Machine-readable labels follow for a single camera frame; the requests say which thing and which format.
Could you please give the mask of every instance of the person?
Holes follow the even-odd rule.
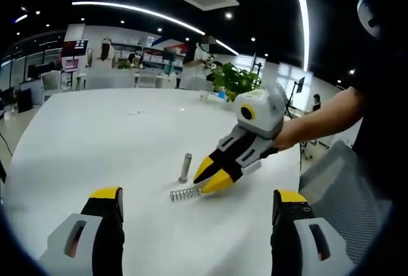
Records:
[[[183,72],[180,79],[180,89],[198,90],[202,80],[206,80],[210,70],[206,68],[207,61],[212,57],[210,45],[215,45],[215,38],[204,36],[200,43],[190,47],[183,60]]]
[[[399,116],[406,100],[404,88],[395,84],[408,70],[408,31],[405,26],[406,1],[360,0],[371,13],[360,15],[363,27],[371,35],[360,45],[350,88],[338,93],[315,112],[284,123],[271,147],[286,150],[299,142],[329,136],[362,123],[353,145],[362,162],[366,179],[393,202],[390,214],[374,243],[352,275],[375,275],[381,268],[404,268],[400,249],[405,214],[402,198],[406,184],[405,120]]]
[[[315,112],[316,110],[319,110],[321,108],[320,104],[320,94],[315,94],[313,96],[313,106],[312,110]]]
[[[142,48],[138,47],[138,50],[131,52],[127,58],[127,63],[132,65],[132,67],[139,67],[142,57],[141,57]]]
[[[116,55],[112,40],[105,38],[101,41],[100,48],[92,50],[88,55],[88,67],[92,70],[111,70],[115,65]]]

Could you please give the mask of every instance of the black ceiling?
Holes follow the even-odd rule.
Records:
[[[2,0],[1,50],[12,43],[48,30],[64,29],[68,24],[123,26],[152,33],[158,27],[163,35],[184,41],[198,38],[187,29],[141,13],[100,8],[72,6],[72,1],[92,0]],[[228,9],[201,11],[182,0],[94,0],[141,6],[183,20],[209,33],[241,54],[269,54],[269,61],[303,66],[303,29],[298,0],[237,0],[240,5]],[[365,37],[358,17],[358,0],[307,0],[310,21],[310,70],[326,81],[336,83],[354,67],[356,41]],[[29,17],[17,24],[13,21],[24,12]],[[224,14],[231,11],[232,20]]]

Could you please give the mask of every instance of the cable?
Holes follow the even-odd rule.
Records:
[[[1,138],[3,139],[4,143],[6,144],[7,149],[8,149],[8,152],[9,152],[10,155],[13,157],[13,153],[11,152],[11,150],[10,150],[10,148],[9,148],[9,146],[8,146],[8,143],[7,143],[6,139],[4,139],[4,137],[3,137],[3,135],[2,135],[1,133],[0,133],[0,136],[1,136]]]

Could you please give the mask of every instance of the gray mesh chair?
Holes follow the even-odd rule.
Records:
[[[391,201],[367,179],[362,162],[342,141],[301,177],[299,193],[316,217],[325,218],[346,241],[346,252],[358,263],[391,208]]]

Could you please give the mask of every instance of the metal spring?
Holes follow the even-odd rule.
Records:
[[[189,198],[195,198],[196,196],[200,196],[201,191],[196,188],[188,188],[188,189],[181,189],[170,191],[170,199],[171,201],[181,201]]]

